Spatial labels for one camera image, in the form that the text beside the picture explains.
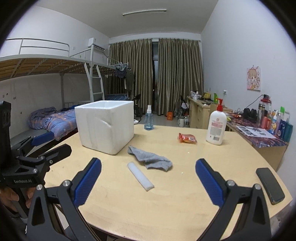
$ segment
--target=gray sock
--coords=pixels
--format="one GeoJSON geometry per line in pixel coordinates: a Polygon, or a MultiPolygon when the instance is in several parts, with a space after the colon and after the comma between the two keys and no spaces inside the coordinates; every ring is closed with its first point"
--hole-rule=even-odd
{"type": "Polygon", "coordinates": [[[147,169],[163,169],[167,171],[173,164],[164,156],[159,156],[151,152],[146,152],[133,146],[128,147],[128,154],[135,155],[138,161],[144,162],[147,169]]]}

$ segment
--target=curtain rod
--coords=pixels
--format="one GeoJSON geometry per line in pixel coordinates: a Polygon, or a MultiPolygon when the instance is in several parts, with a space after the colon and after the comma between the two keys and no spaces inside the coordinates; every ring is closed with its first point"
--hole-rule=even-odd
{"type": "MultiPolygon", "coordinates": [[[[145,39],[180,39],[180,38],[145,38],[145,39]]],[[[112,44],[117,44],[117,43],[123,43],[123,42],[128,42],[128,41],[134,41],[134,40],[144,40],[144,39],[131,39],[131,40],[126,40],[126,41],[119,41],[119,42],[114,42],[112,44]]],[[[195,39],[182,39],[182,40],[192,40],[192,41],[198,41],[198,42],[201,42],[201,40],[195,40],[195,39]]]]}

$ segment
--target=curtain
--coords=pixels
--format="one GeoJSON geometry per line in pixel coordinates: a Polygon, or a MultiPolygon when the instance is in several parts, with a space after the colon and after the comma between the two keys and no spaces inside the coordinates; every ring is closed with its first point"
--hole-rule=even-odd
{"type": "Polygon", "coordinates": [[[203,91],[202,61],[198,41],[159,39],[157,114],[166,115],[176,108],[180,95],[203,91]]]}
{"type": "MultiPolygon", "coordinates": [[[[114,43],[110,45],[109,57],[122,63],[129,64],[134,71],[135,85],[134,93],[131,93],[132,99],[135,95],[141,94],[139,106],[145,110],[147,105],[152,104],[152,39],[140,39],[114,43]]],[[[107,78],[108,93],[125,93],[124,81],[114,75],[107,78]]]]}

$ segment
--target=white stick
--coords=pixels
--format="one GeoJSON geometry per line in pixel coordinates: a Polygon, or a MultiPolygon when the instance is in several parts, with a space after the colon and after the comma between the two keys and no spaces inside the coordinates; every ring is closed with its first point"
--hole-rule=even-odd
{"type": "Polygon", "coordinates": [[[135,178],[139,183],[145,188],[146,191],[149,191],[151,188],[154,188],[154,185],[148,180],[148,178],[140,171],[139,168],[133,163],[128,163],[129,170],[133,173],[135,178]]]}

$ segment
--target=smartphone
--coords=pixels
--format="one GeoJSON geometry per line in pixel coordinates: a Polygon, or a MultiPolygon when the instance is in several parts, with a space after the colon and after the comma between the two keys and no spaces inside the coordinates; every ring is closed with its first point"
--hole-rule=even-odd
{"type": "Polygon", "coordinates": [[[284,200],[285,194],[269,168],[258,168],[256,174],[262,182],[272,205],[284,200]]]}

